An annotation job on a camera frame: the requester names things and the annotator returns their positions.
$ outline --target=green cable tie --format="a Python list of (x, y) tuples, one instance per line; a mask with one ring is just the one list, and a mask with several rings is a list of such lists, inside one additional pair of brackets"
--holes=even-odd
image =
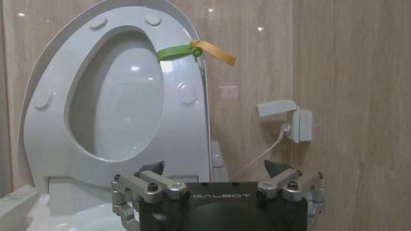
[(203, 55), (201, 48), (192, 48), (189, 45), (175, 46), (161, 49), (156, 53), (156, 59), (160, 61), (180, 59), (188, 55), (193, 55), (193, 57), (200, 57)]

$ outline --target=toilet seat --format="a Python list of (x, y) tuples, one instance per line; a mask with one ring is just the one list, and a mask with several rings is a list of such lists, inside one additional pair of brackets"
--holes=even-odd
[[(116, 174), (129, 174), (141, 165), (160, 160), (165, 161), (165, 176), (196, 175), (199, 181), (209, 181), (205, 80), (199, 66), (201, 61), (197, 63), (192, 56), (160, 64), (152, 62), (159, 65), (157, 74), (163, 78), (163, 93), (153, 92), (156, 96), (161, 94), (157, 97), (160, 101), (156, 101), (156, 104), (161, 104), (161, 111), (156, 111), (155, 122), (149, 121), (151, 134), (148, 138), (144, 137), (145, 146), (136, 153), (116, 158), (115, 151), (111, 151), (104, 157), (96, 156), (75, 137), (69, 112), (77, 84), (95, 55), (111, 38), (124, 32), (136, 32), (148, 38), (153, 52), (188, 44), (196, 39), (196, 34), (189, 33), (193, 29), (187, 27), (188, 20), (175, 7), (169, 7), (168, 2), (140, 1), (139, 6), (133, 5), (136, 1), (129, 0), (107, 2), (91, 8), (73, 20), (72, 26), (68, 25), (60, 32), (71, 32), (71, 36), (61, 43), (48, 64), (44, 64), (48, 50), (37, 62), (37, 65), (44, 64), (44, 71), (25, 113), (24, 147), (36, 188), (41, 193), (48, 192), (48, 179), (52, 177), (71, 177), (88, 184), (109, 187)], [(89, 20), (73, 30), (81, 17)], [(129, 103), (128, 107), (137, 108), (139, 105)]]

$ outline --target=wall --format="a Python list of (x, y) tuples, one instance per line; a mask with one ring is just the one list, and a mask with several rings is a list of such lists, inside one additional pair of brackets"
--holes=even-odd
[[(261, 124), (256, 104), (291, 99), (291, 1), (172, 0), (191, 19), (200, 38), (237, 57), (232, 68), (207, 56), (211, 138), (221, 145), (233, 176), (267, 150), (280, 120)], [(289, 143), (273, 160), (288, 161)], [(239, 180), (267, 178), (261, 162)]]
[(316, 230), (411, 225), (411, 2), (293, 0), (293, 99), (313, 111), (313, 141), (292, 146), (325, 173)]
[[(65, 23), (97, 0), (4, 0), (7, 78), (15, 189), (32, 183), (25, 154), (17, 151), (21, 102), (32, 67)], [(291, 98), (291, 2), (288, 0), (172, 0), (200, 38), (237, 56), (229, 67), (208, 55), (211, 136), (221, 144), (229, 174), (273, 143), (279, 122), (261, 125), (256, 104)], [(268, 158), (288, 160), (283, 142)], [(240, 180), (267, 178), (260, 164)]]
[(12, 190), (12, 165), (8, 132), (7, 81), (3, 41), (3, 2), (0, 0), (0, 197)]

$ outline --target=white toilet seat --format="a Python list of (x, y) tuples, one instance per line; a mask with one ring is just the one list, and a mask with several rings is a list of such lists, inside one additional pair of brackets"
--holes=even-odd
[[(205, 88), (201, 69), (192, 56), (161, 62), (163, 111), (149, 143), (139, 153), (120, 160), (101, 158), (91, 154), (73, 137), (68, 111), (76, 83), (109, 38), (124, 31), (144, 32), (155, 51), (188, 44), (196, 39), (176, 18), (159, 9), (132, 6), (128, 0), (111, 2), (125, 6), (100, 4), (100, 7), (111, 9), (88, 20), (61, 44), (44, 69), (28, 105), (24, 146), (36, 188), (41, 193), (48, 192), (49, 177), (72, 177), (92, 185), (109, 187), (113, 175), (127, 174), (160, 160), (167, 164), (164, 175), (197, 175), (200, 181), (209, 181)], [(99, 5), (88, 13), (96, 13), (96, 8)]]

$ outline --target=white cable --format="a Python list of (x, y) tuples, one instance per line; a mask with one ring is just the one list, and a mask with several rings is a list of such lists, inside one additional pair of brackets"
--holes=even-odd
[(247, 168), (249, 168), (249, 166), (272, 150), (272, 148), (276, 147), (277, 143), (281, 141), (281, 139), (284, 138), (284, 129), (281, 128), (280, 130), (280, 134), (277, 136), (276, 142), (271, 145), (271, 147), (245, 165), (245, 167), (243, 167), (243, 169), (236, 173), (236, 175), (233, 176), (232, 179), (236, 179), (245, 171)]

